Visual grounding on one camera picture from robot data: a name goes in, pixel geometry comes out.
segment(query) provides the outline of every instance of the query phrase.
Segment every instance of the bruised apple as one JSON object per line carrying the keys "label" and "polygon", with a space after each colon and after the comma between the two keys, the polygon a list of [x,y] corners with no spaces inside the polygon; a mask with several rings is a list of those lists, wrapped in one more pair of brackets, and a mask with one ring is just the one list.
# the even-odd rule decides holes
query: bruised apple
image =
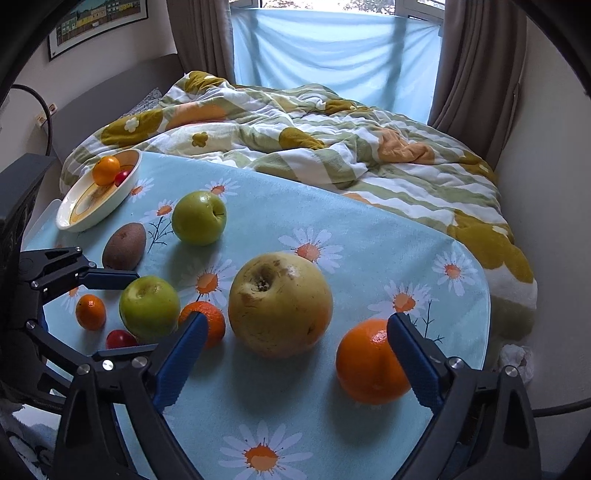
{"label": "bruised apple", "polygon": [[330,287],[298,255],[276,252],[247,262],[230,289],[228,318],[236,337],[255,353],[286,358],[311,348],[332,317]]}

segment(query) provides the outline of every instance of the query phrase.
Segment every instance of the headboard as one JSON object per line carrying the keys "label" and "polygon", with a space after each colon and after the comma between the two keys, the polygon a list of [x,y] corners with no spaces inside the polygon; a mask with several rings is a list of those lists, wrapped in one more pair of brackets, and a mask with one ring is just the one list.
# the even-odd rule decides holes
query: headboard
{"label": "headboard", "polygon": [[131,110],[156,87],[165,94],[183,75],[178,55],[172,53],[143,61],[92,87],[51,116],[55,155],[63,163],[93,132]]}

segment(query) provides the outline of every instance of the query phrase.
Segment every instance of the pillow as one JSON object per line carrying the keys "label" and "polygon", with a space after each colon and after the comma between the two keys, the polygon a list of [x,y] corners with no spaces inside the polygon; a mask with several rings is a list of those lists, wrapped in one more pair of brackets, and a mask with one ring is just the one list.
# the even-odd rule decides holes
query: pillow
{"label": "pillow", "polygon": [[144,99],[140,101],[140,103],[134,106],[129,112],[121,115],[119,118],[123,118],[128,115],[136,115],[138,113],[145,112],[146,110],[156,108],[161,98],[162,93],[160,92],[160,89],[156,87],[148,95],[146,95]]}

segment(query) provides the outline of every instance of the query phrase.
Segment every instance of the daisy print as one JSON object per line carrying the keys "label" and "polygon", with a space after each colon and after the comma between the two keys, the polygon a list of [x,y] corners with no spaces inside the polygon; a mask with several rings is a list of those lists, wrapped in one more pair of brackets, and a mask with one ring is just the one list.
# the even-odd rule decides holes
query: daisy print
{"label": "daisy print", "polygon": [[84,295],[87,291],[88,288],[86,288],[84,285],[80,285],[79,287],[71,289],[68,293],[64,293],[61,296],[61,305],[69,313],[74,313],[78,300],[80,300],[80,297]]}
{"label": "daisy print", "polygon": [[146,212],[144,218],[140,220],[142,223],[148,224],[146,226],[148,240],[150,240],[148,253],[150,253],[154,245],[167,244],[164,240],[166,235],[173,233],[171,217],[177,203],[178,200],[163,200],[158,203],[156,210]]}
{"label": "daisy print", "polygon": [[205,267],[199,259],[195,259],[181,277],[181,286],[188,288],[179,292],[179,295],[191,295],[196,297],[192,301],[209,301],[218,307],[225,307],[228,303],[225,292],[230,290],[237,273],[238,269],[232,264],[232,260],[222,260],[219,254]]}
{"label": "daisy print", "polygon": [[240,185],[236,184],[232,179],[219,179],[208,183],[205,188],[225,202],[229,196],[238,195],[238,192],[234,192],[234,190],[239,189]]}
{"label": "daisy print", "polygon": [[270,434],[266,422],[261,421],[256,429],[256,437],[246,425],[238,427],[240,436],[224,437],[230,447],[220,448],[231,460],[220,460],[220,466],[240,469],[234,480],[306,480],[307,475],[290,464],[312,457],[311,452],[288,453],[285,451],[296,445],[302,433],[285,436],[285,424]]}
{"label": "daisy print", "polygon": [[129,192],[129,197],[131,198],[131,201],[135,203],[136,200],[142,198],[146,193],[148,193],[153,186],[154,179],[138,180],[138,183],[136,183],[135,187],[133,187],[131,189],[131,192]]}
{"label": "daisy print", "polygon": [[335,273],[335,268],[340,267],[335,260],[343,258],[342,255],[337,253],[341,252],[343,247],[340,245],[326,245],[332,233],[328,230],[321,230],[318,235],[314,236],[312,227],[308,227],[306,231],[303,228],[296,228],[293,232],[293,237],[283,235],[279,237],[279,241],[290,247],[291,251],[296,255],[310,260],[329,273]]}
{"label": "daisy print", "polygon": [[462,253],[457,254],[452,251],[449,254],[438,255],[435,259],[433,271],[442,275],[437,281],[437,285],[449,282],[449,291],[453,288],[453,291],[459,297],[464,295],[464,283],[467,285],[474,285],[475,283],[472,275],[476,273],[476,269],[472,267],[472,261]]}
{"label": "daisy print", "polygon": [[162,202],[158,202],[158,207],[154,210],[146,212],[144,214],[144,218],[141,219],[141,222],[150,223],[155,220],[169,220],[177,203],[178,200],[162,200]]}
{"label": "daisy print", "polygon": [[413,285],[409,283],[399,285],[390,280],[388,285],[384,285],[384,290],[388,295],[388,300],[368,305],[368,309],[377,312],[381,318],[389,318],[394,313],[407,313],[409,315],[419,316],[421,311],[427,307],[427,303],[433,298],[429,294],[431,287],[426,285]]}

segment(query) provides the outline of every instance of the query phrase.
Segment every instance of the white bowl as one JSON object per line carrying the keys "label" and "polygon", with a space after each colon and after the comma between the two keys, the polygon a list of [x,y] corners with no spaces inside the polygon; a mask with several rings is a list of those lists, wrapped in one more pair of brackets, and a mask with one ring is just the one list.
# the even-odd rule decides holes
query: white bowl
{"label": "white bowl", "polygon": [[87,171],[66,194],[57,211],[59,230],[83,232],[107,217],[129,195],[138,177],[142,152],[130,148],[113,156],[121,168],[131,168],[131,173],[118,187],[114,184],[99,187],[92,179],[92,170]]}

